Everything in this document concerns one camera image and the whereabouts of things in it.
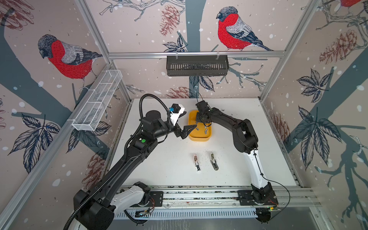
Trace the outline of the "yellow plastic tray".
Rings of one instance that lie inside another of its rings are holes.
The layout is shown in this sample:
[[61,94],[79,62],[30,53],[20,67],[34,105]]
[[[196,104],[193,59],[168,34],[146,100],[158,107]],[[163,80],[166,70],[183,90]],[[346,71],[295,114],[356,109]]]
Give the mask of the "yellow plastic tray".
[[192,141],[205,142],[205,141],[208,141],[210,139],[210,137],[212,135],[212,129],[211,129],[210,124],[203,124],[203,123],[196,122],[197,112],[198,112],[197,110],[192,110],[189,113],[188,125],[197,124],[197,128],[190,133],[189,138]]

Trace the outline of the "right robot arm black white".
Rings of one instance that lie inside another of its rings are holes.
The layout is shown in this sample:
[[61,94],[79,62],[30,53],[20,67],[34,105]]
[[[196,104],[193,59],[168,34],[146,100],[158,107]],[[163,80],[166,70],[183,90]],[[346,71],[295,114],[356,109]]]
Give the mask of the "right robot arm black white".
[[240,120],[211,108],[204,100],[196,104],[196,121],[203,124],[216,123],[232,133],[235,148],[243,153],[251,175],[253,200],[257,204],[266,203],[273,196],[270,181],[266,180],[258,154],[258,136],[250,120]]

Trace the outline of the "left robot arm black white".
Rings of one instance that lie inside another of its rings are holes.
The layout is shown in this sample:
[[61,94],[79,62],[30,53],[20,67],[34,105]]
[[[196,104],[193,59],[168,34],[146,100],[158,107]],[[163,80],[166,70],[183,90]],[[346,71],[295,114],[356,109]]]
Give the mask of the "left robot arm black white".
[[158,146],[158,138],[174,133],[185,139],[195,130],[196,124],[181,128],[173,125],[171,119],[163,121],[159,111],[151,110],[140,120],[135,133],[124,146],[124,154],[113,168],[93,187],[84,192],[80,190],[73,198],[74,212],[67,220],[64,229],[69,229],[76,219],[88,230],[106,230],[114,220],[116,212],[125,211],[133,205],[149,202],[150,188],[142,183],[135,183],[122,193],[122,198],[114,197],[132,172],[144,162]]

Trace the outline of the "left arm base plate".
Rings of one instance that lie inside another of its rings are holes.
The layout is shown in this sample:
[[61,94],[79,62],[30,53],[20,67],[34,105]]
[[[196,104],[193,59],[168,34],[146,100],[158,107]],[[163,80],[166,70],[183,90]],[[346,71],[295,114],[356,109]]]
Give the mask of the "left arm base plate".
[[139,207],[161,207],[163,205],[163,191],[151,191],[149,195],[145,194]]

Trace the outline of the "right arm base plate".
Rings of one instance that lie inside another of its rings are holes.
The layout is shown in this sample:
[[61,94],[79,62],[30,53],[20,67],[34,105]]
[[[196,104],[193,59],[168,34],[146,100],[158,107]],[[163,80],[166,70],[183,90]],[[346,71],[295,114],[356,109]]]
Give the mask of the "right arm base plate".
[[237,195],[238,197],[236,200],[240,202],[241,206],[278,206],[278,199],[274,191],[271,192],[270,195],[267,195],[262,201],[255,200],[252,190],[238,190]]

